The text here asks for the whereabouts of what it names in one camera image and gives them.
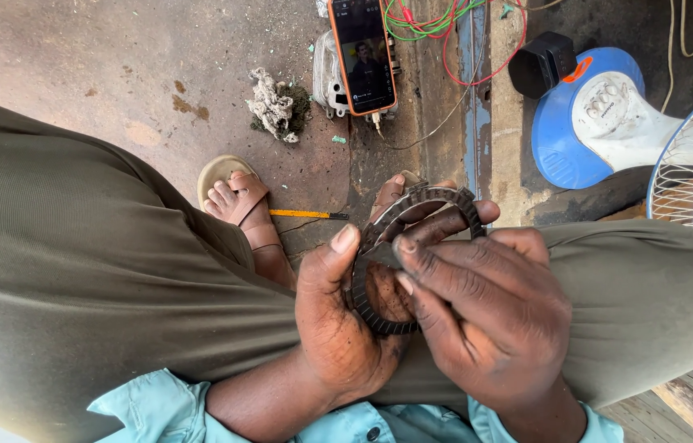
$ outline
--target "smartphone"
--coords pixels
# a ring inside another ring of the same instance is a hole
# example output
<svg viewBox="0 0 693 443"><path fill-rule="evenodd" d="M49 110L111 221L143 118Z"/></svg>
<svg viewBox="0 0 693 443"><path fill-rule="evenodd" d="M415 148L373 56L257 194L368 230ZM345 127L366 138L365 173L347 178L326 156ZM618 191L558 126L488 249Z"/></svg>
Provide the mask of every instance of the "smartphone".
<svg viewBox="0 0 693 443"><path fill-rule="evenodd" d="M330 0L328 12L352 115L393 107L395 82L380 0Z"/></svg>

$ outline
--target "shirt button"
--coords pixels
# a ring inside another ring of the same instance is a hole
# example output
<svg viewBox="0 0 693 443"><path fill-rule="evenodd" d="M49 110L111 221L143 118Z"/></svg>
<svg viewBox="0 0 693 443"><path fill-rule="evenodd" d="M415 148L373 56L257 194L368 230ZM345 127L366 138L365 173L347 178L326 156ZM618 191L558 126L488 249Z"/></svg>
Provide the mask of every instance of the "shirt button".
<svg viewBox="0 0 693 443"><path fill-rule="evenodd" d="M376 438L380 437L380 428L378 427L373 427L369 429L369 432L365 435L366 438L369 439L369 441L374 441Z"/></svg>

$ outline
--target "fingernail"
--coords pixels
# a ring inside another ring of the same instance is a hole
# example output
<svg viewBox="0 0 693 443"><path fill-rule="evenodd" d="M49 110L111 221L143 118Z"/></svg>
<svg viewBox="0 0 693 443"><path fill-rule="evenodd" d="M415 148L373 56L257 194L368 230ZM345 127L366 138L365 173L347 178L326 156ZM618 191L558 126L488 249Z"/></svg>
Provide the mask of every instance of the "fingernail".
<svg viewBox="0 0 693 443"><path fill-rule="evenodd" d="M339 254L346 252L349 246L352 246L354 242L355 229L356 228L352 225L344 226L339 233L333 237L333 240L330 240L330 247L333 248L333 251Z"/></svg>
<svg viewBox="0 0 693 443"><path fill-rule="evenodd" d="M406 254L412 254L417 249L417 243L404 236L399 237L399 249Z"/></svg>
<svg viewBox="0 0 693 443"><path fill-rule="evenodd" d="M412 281L410 279L410 276L407 274L404 274L402 272L398 272L398 273L396 273L396 279L399 280L399 284L401 285L401 287L404 288L406 293L412 295L413 287L412 287Z"/></svg>

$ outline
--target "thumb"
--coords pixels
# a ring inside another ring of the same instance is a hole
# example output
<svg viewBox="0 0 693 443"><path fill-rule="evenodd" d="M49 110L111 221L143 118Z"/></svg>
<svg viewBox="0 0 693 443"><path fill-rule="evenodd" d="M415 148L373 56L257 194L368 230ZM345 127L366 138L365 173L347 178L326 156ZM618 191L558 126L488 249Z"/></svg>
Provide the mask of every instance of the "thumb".
<svg viewBox="0 0 693 443"><path fill-rule="evenodd" d="M300 263L297 297L337 294L341 280L358 252L360 232L354 225L344 226L328 244L305 255Z"/></svg>
<svg viewBox="0 0 693 443"><path fill-rule="evenodd" d="M406 273L399 272L397 278L412 298L415 318L435 361L442 361L442 358L457 352L461 347L461 332L456 317L445 300L419 285Z"/></svg>

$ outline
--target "orange phone case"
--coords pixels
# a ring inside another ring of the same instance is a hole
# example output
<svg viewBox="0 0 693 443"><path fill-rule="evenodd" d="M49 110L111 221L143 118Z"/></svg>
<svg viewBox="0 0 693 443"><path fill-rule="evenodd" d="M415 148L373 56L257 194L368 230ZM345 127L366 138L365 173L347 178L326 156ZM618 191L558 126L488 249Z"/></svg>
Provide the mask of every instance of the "orange phone case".
<svg viewBox="0 0 693 443"><path fill-rule="evenodd" d="M393 75L391 75L391 81L393 82L393 103L389 106L384 106L381 108L376 108L375 110L371 111L366 111L364 113L356 113L354 111L354 106L352 106L352 92L349 90L349 82L347 82L346 78L348 78L347 71L344 69L344 55L341 52L341 40L339 39L339 33L335 28L335 19L333 18L333 0L328 0L328 15L330 16L330 27L333 30L333 38L335 39L335 48L337 49L336 52L339 54L339 63L341 67L341 81L344 84L344 87L346 88L346 102L349 104L349 112L354 115L354 116L361 116L361 115L367 115L371 113L375 113L377 111L381 110L388 110L391 109L395 104L399 101L399 96L396 95L396 90L395 90L395 78ZM385 50L388 52L388 60L391 60L391 48L390 45L388 45L388 30L385 29L385 20L382 20L382 38L385 39Z"/></svg>

